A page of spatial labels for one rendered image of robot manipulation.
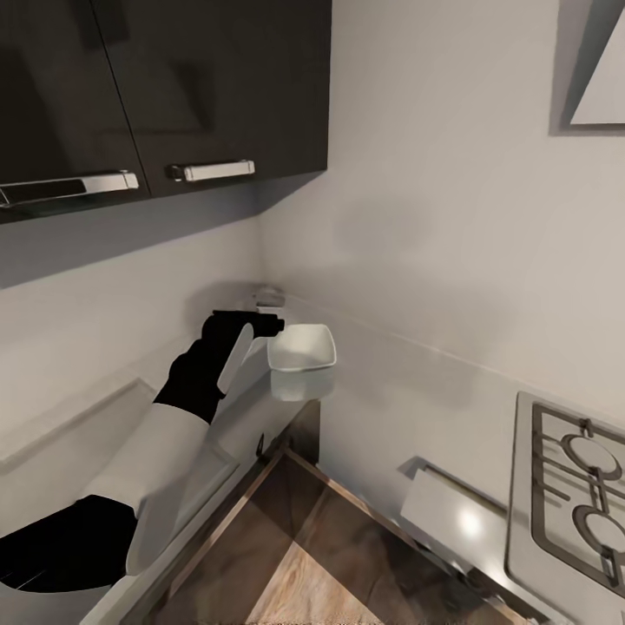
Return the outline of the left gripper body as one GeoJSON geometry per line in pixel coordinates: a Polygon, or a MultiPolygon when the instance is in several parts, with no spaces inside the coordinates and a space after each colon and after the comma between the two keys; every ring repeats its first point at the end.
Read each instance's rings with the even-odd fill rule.
{"type": "Polygon", "coordinates": [[[277,336],[278,316],[276,313],[247,312],[247,314],[250,314],[250,316],[255,319],[255,323],[257,323],[257,335],[253,336],[254,339],[259,336],[267,338],[274,338],[277,336]]]}

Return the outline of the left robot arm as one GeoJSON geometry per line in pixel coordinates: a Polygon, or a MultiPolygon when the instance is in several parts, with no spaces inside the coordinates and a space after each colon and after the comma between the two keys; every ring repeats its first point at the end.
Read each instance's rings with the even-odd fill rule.
{"type": "Polygon", "coordinates": [[[253,340],[274,338],[281,293],[246,293],[243,311],[213,310],[202,339],[128,438],[70,507],[0,539],[0,625],[79,625],[124,576],[140,576],[168,542],[218,402],[253,340]]]}

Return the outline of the bowl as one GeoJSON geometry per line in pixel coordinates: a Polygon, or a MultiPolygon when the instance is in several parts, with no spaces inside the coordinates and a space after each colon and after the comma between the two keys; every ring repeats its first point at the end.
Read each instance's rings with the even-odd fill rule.
{"type": "Polygon", "coordinates": [[[324,324],[284,326],[268,338],[267,359],[276,372],[311,372],[336,364],[336,347],[324,324]]]}

